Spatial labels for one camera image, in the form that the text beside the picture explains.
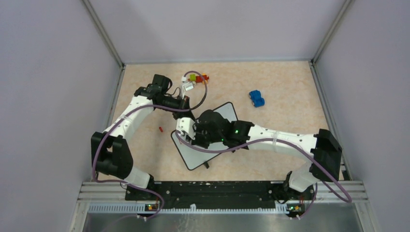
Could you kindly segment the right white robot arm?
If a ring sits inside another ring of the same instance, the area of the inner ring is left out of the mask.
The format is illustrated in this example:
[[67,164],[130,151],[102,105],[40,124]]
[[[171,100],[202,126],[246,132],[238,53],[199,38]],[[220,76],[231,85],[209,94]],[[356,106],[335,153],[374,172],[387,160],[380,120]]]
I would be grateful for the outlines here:
[[229,149],[267,150],[305,160],[305,164],[288,174],[283,192],[297,199],[309,186],[319,181],[339,180],[342,147],[326,129],[316,134],[295,134],[268,129],[249,121],[229,121],[220,113],[207,110],[192,126],[192,145],[209,148],[221,142]]

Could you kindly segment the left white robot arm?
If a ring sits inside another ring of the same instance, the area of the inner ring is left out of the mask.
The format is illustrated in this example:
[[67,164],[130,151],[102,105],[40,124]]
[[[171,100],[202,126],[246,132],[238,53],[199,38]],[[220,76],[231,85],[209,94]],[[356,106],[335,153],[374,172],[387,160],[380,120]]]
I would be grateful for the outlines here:
[[172,84],[170,78],[155,74],[152,83],[135,91],[128,107],[110,127],[92,135],[94,180],[97,179],[97,173],[111,175],[124,184],[136,186],[137,194],[144,200],[154,196],[155,187],[150,183],[152,176],[134,166],[128,140],[155,109],[172,112],[173,118],[178,121],[185,117],[195,119],[188,97],[174,98],[167,93]]

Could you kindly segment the small whiteboard with stand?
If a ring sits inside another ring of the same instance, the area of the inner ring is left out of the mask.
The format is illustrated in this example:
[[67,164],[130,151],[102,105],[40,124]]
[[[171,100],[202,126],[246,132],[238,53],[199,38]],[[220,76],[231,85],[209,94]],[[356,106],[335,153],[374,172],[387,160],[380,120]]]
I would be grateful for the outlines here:
[[[213,111],[220,113],[222,117],[228,119],[230,122],[238,120],[234,105],[230,101],[215,108]],[[190,171],[200,167],[201,165],[204,165],[206,168],[208,168],[208,162],[220,155],[220,153],[217,154],[200,152],[188,146],[185,146],[177,139],[175,130],[171,132],[171,139],[186,168]]]

